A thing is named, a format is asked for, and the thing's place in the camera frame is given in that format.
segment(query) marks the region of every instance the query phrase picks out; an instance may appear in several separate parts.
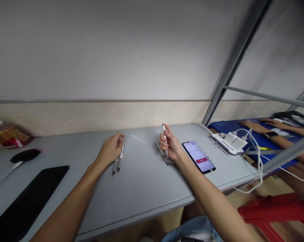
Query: black mouse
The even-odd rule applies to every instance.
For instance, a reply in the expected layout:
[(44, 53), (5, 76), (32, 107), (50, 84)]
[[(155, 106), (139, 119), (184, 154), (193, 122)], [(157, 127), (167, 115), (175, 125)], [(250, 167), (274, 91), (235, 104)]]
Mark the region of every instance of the black mouse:
[(22, 151), (11, 158), (12, 163), (18, 163), (20, 161), (30, 161), (36, 158), (41, 153), (40, 150), (30, 149), (26, 151)]

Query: hand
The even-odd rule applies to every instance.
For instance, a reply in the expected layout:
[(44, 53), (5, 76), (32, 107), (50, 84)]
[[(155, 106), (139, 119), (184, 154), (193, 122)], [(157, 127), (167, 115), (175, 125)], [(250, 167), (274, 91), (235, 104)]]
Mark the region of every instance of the hand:
[(260, 119), (259, 121), (266, 121), (265, 124), (269, 124), (273, 127), (279, 128), (279, 129), (291, 130), (293, 128), (290, 125), (281, 123), (280, 121), (273, 120), (273, 119)]
[(255, 131), (256, 133), (259, 133), (259, 134), (265, 134), (267, 132), (269, 132), (270, 130), (261, 126), (260, 124), (258, 123), (254, 123), (252, 121), (249, 121), (249, 120), (243, 120), (243, 121), (240, 121), (239, 122), (241, 125), (244, 125), (250, 129), (252, 129), (253, 131)]
[(117, 132), (104, 141), (96, 160), (92, 163), (94, 167), (98, 165), (107, 167), (119, 157), (123, 147), (123, 140), (121, 137), (124, 138), (125, 135), (121, 132)]
[(159, 140), (160, 148), (164, 151), (167, 150), (168, 156), (174, 161), (177, 161), (180, 158), (181, 153), (183, 153), (181, 145), (178, 139), (174, 137), (174, 135), (172, 134), (171, 128), (166, 124), (162, 124), (162, 125), (164, 125), (166, 128), (166, 130), (164, 131), (166, 139), (164, 138), (164, 135), (161, 133)]

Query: person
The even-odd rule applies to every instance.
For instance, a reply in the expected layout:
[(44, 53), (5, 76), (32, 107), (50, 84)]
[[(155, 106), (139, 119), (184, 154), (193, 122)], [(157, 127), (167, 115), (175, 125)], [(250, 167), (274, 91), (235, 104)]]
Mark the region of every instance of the person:
[[(293, 127), (293, 126), (284, 124), (278, 120), (273, 120), (273, 119), (260, 119), (259, 121), (265, 122), (266, 124), (269, 124), (273, 127), (276, 127), (276, 128), (282, 129), (282, 130), (286, 130), (286, 131), (291, 131), (298, 135), (304, 136), (303, 128)], [(255, 123), (250, 120), (242, 120), (239, 123), (241, 125), (244, 125), (250, 129), (252, 129), (254, 132), (259, 133), (261, 135), (263, 135), (267, 132), (271, 132), (271, 130), (263, 127), (259, 123)], [(290, 147), (294, 144), (294, 143), (290, 142), (289, 140), (283, 138), (282, 136), (271, 137), (271, 138), (269, 138), (269, 140), (272, 141), (275, 145), (277, 145), (281, 149), (287, 149), (288, 147)], [(296, 158), (296, 160), (298, 161), (298, 163), (293, 166), (287, 167), (286, 170), (304, 180), (304, 153), (301, 154), (300, 156), (298, 156)], [(300, 197), (302, 197), (304, 199), (304, 181), (297, 179), (296, 177), (292, 176), (291, 174), (289, 174), (283, 170), (279, 170), (279, 171), (275, 172), (274, 174), (277, 175), (279, 178), (281, 178)]]
[[(237, 210), (225, 195), (199, 172), (183, 152), (171, 128), (164, 125), (167, 140), (163, 134), (160, 134), (160, 147), (164, 151), (168, 150), (168, 156), (180, 168), (199, 203), (188, 205), (184, 209), (189, 210), (189, 208), (196, 207), (197, 209), (190, 213), (190, 215), (194, 213), (193, 216), (196, 217), (170, 231), (162, 241), (175, 242), (182, 237), (189, 237), (202, 239), (204, 242), (219, 242), (221, 239), (225, 242), (255, 242), (253, 234)], [(116, 135), (110, 136), (104, 141), (95, 161), (87, 168), (66, 199), (33, 236), (31, 242), (74, 240), (95, 184), (104, 170), (120, 155), (123, 145), (122, 138), (124, 135), (117, 132)]]

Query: gray table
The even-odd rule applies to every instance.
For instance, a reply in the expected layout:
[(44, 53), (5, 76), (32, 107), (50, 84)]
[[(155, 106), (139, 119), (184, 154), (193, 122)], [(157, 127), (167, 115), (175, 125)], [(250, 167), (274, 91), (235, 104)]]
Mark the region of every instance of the gray table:
[[(195, 141), (216, 167), (205, 176), (221, 191), (256, 179), (257, 170), (240, 156), (228, 157), (209, 139), (211, 131), (195, 124), (172, 126), (180, 143)], [(136, 223), (195, 200), (179, 170), (164, 163), (155, 141), (162, 127), (121, 130), (125, 152), (120, 173), (112, 176), (109, 167), (94, 189), (90, 205), (76, 241), (93, 239), (107, 231)], [(19, 167), (0, 186), (0, 215), (43, 169), (69, 165), (70, 169), (21, 241), (29, 241), (94, 161), (102, 143), (115, 131), (42, 137), (27, 147), (0, 153), (0, 177), (11, 167), (10, 158), (22, 151), (38, 148), (42, 153)]]

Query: wall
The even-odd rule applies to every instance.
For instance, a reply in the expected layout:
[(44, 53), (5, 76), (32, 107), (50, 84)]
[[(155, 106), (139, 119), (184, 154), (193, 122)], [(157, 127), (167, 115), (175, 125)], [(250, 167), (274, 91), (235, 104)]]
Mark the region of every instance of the wall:
[[(40, 135), (201, 122), (251, 3), (0, 1), (0, 119)], [(274, 1), (231, 85), (304, 90), (304, 1)], [(213, 120), (289, 107), (224, 99)]]
[(250, 0), (2, 0), (0, 100), (205, 100)]
[[(304, 91), (304, 0), (274, 0), (231, 84), (296, 99)], [(224, 99), (261, 99), (227, 91)]]
[[(0, 104), (0, 118), (38, 135), (202, 122), (210, 101)], [(267, 117), (290, 105), (275, 101), (223, 101), (214, 120)]]

